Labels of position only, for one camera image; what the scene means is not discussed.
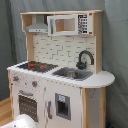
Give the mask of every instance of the wall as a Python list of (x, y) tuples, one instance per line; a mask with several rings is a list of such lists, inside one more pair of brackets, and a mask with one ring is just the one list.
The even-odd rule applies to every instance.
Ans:
[[(87, 50), (94, 57), (95, 37), (87, 38), (84, 35), (50, 37), (45, 34), (37, 34), (33, 38), (37, 62), (76, 68), (81, 51)], [(81, 60), (83, 63), (87, 62), (86, 69), (94, 71), (94, 65), (91, 65), (90, 57), (87, 54), (82, 55)]]
[(11, 44), (11, 19), (9, 2), (0, 1), (0, 101), (9, 97), (8, 74), (6, 68), (13, 64)]
[(116, 77), (107, 87), (107, 120), (128, 128), (128, 1), (127, 0), (11, 0), (18, 62), (26, 60), (20, 12), (103, 9), (103, 70)]

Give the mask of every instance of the floor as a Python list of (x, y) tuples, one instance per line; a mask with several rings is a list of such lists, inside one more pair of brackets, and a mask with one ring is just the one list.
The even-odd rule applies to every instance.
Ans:
[(0, 126), (5, 125), (11, 121), (11, 102), (10, 98), (7, 98), (0, 102)]

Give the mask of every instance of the toy stovetop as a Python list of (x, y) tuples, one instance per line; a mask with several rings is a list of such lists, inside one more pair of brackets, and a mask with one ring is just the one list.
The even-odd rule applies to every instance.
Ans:
[(30, 61), (30, 62), (27, 62), (27, 63), (22, 64), (20, 66), (17, 66), (17, 67), (22, 68), (22, 69), (27, 69), (27, 70), (32, 70), (32, 71), (44, 73), (44, 72), (47, 72), (47, 71), (49, 71), (55, 67), (58, 67), (58, 65)]

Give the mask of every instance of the white tile backsplash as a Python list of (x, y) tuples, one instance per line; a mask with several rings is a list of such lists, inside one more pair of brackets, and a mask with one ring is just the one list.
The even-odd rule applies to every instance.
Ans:
[[(53, 36), (46, 34), (34, 35), (35, 60), (43, 63), (58, 64), (62, 66), (76, 67), (79, 53), (88, 50), (94, 55), (95, 37), (76, 36)], [(87, 69), (94, 69), (90, 65), (88, 55), (82, 56), (82, 62), (87, 61)]]

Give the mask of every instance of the faucet knob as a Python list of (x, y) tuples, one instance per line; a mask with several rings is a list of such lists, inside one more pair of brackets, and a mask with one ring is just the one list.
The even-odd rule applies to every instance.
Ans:
[(86, 62), (85, 63), (82, 63), (82, 62), (78, 62), (76, 64), (76, 67), (78, 67), (78, 69), (82, 70), (82, 69), (85, 69), (86, 68)]

